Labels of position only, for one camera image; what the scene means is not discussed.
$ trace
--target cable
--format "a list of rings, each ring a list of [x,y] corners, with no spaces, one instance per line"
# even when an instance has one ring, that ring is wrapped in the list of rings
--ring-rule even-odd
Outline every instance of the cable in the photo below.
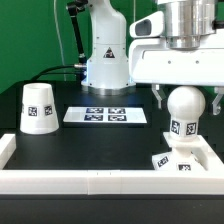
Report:
[[[136,21],[136,0],[133,0],[133,22]]]
[[[42,76],[44,74],[47,74],[50,71],[55,71],[55,70],[65,69],[65,68],[74,68],[74,65],[61,65],[61,66],[55,66],[55,67],[47,68],[47,69],[41,71],[39,74],[35,75],[33,78],[31,78],[31,80],[36,81],[38,78],[40,78],[40,76]]]
[[[58,42],[60,47],[62,65],[64,66],[65,58],[64,58],[64,49],[63,49],[62,40],[61,40],[61,33],[59,29],[59,24],[58,24],[57,0],[54,0],[54,22],[55,22],[55,27],[56,27],[56,32],[57,32],[57,37],[58,37]]]

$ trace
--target white cup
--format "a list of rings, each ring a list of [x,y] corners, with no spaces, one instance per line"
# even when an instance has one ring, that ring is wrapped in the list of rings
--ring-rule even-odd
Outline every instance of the white cup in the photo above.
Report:
[[[31,83],[23,86],[20,130],[27,134],[47,134],[59,128],[52,86]]]

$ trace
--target warning label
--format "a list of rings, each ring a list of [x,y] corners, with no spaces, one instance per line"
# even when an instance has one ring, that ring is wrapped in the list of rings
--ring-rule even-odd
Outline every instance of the warning label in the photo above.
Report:
[[[113,51],[111,50],[110,47],[109,47],[109,49],[107,50],[107,52],[105,53],[104,58],[115,58],[115,57],[114,57],[114,53],[113,53]]]

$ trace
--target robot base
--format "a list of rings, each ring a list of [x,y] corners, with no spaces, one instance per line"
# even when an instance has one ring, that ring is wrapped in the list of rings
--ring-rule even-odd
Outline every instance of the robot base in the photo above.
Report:
[[[103,96],[116,96],[116,95],[124,95],[127,93],[135,92],[135,83],[129,82],[127,87],[120,89],[104,89],[104,88],[95,88],[85,84],[85,81],[82,82],[82,90],[85,92],[103,95]]]

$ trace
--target white block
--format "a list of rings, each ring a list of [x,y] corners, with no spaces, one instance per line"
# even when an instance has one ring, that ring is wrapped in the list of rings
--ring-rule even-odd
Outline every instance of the white block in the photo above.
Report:
[[[16,149],[15,134],[5,134],[0,140],[0,169],[3,169]]]

